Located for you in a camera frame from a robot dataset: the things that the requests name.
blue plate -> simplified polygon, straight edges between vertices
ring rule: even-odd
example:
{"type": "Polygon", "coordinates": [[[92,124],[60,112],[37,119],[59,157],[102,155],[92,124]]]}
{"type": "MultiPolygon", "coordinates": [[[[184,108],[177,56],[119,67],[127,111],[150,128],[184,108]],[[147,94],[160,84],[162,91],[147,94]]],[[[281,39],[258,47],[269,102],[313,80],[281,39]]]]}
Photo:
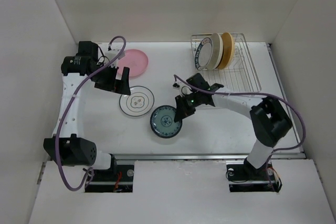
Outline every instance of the blue plate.
{"type": "Polygon", "coordinates": [[[175,123],[175,114],[176,108],[169,105],[163,105],[156,108],[150,119],[152,131],[162,138],[176,136],[182,128],[182,121],[175,123]]]}

robotic arm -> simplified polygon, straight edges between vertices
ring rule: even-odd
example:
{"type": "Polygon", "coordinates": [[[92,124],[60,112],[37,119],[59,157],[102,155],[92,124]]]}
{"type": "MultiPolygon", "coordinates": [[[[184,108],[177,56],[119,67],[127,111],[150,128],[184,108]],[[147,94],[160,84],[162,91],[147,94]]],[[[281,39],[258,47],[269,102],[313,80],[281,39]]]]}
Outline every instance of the robotic arm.
{"type": "MultiPolygon", "coordinates": [[[[113,51],[108,51],[106,56],[114,58],[116,54],[113,51]]],[[[43,144],[45,151],[53,160],[56,160],[55,135],[60,118],[78,85],[88,75],[101,67],[98,61],[98,45],[90,41],[80,41],[78,53],[75,56],[64,58],[61,65],[63,95],[59,120],[52,134],[53,137],[45,138],[43,144]]],[[[130,69],[123,69],[120,80],[116,79],[117,71],[117,63],[113,63],[111,66],[103,69],[91,78],[91,81],[95,83],[94,87],[109,92],[130,95],[130,69]]],[[[83,112],[89,87],[90,83],[87,82],[79,90],[62,126],[59,140],[61,163],[65,166],[86,165],[92,166],[94,169],[109,169],[114,165],[113,155],[97,151],[94,142],[84,139],[83,112]]]]}
{"type": "MultiPolygon", "coordinates": [[[[230,90],[221,84],[215,83],[210,86],[199,73],[186,82],[202,90],[230,93],[230,90]]],[[[180,83],[175,83],[173,86],[180,90],[180,95],[175,97],[175,122],[194,114],[195,108],[201,104],[229,109],[251,119],[257,141],[244,160],[243,177],[244,180],[264,179],[264,166],[269,156],[279,140],[292,128],[292,121],[280,102],[272,97],[211,95],[190,89],[180,83]]]]}

pink plate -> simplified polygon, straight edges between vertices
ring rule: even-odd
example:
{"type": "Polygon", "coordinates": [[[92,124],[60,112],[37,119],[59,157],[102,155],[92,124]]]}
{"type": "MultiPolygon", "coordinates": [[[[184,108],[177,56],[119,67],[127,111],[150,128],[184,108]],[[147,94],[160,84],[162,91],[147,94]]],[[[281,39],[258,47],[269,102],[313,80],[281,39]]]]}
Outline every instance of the pink plate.
{"type": "Polygon", "coordinates": [[[137,49],[125,50],[125,56],[118,61],[118,74],[122,75],[124,67],[130,68],[130,77],[136,77],[146,71],[148,66],[147,55],[137,49]]]}

dish rack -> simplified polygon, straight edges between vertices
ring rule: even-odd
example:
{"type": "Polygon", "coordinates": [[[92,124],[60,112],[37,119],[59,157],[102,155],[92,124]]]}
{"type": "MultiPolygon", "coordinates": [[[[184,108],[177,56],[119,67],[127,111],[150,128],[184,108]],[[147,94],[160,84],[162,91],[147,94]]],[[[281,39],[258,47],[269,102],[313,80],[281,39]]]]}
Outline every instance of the dish rack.
{"type": "MultiPolygon", "coordinates": [[[[223,70],[195,69],[195,73],[200,73],[210,85],[220,83],[234,92],[260,92],[260,82],[244,34],[231,33],[231,35],[235,41],[235,54],[230,65],[223,70]]],[[[211,34],[193,34],[191,36],[194,58],[200,42],[210,36],[211,34]]]]}

plate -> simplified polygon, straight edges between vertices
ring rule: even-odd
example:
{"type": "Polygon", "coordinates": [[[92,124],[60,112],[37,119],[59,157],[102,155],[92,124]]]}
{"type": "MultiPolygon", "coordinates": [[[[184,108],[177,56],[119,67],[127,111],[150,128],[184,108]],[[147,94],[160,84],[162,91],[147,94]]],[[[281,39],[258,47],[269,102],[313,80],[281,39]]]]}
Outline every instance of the plate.
{"type": "Polygon", "coordinates": [[[212,44],[213,42],[209,37],[204,38],[199,44],[195,54],[195,67],[197,70],[206,68],[209,63],[213,51],[212,44]]]}
{"type": "Polygon", "coordinates": [[[214,70],[221,62],[223,55],[223,41],[219,34],[212,34],[210,39],[213,43],[212,54],[209,63],[206,65],[208,70],[214,70]]]}
{"type": "Polygon", "coordinates": [[[176,108],[169,105],[163,105],[156,108],[150,119],[152,131],[162,138],[176,136],[182,128],[182,121],[175,123],[175,114],[176,108]]]}
{"type": "Polygon", "coordinates": [[[232,35],[230,33],[223,33],[222,41],[224,44],[224,51],[222,60],[217,67],[218,69],[224,69],[229,66],[233,59],[233,55],[235,54],[235,40],[232,35]]]}
{"type": "Polygon", "coordinates": [[[143,51],[128,49],[124,53],[125,56],[118,61],[118,74],[122,75],[124,67],[130,68],[130,77],[137,77],[146,71],[148,57],[143,51]]]}
{"type": "Polygon", "coordinates": [[[148,113],[154,105],[152,91],[143,86],[130,88],[131,95],[122,95],[119,99],[121,110],[130,116],[141,116],[148,113]]]}

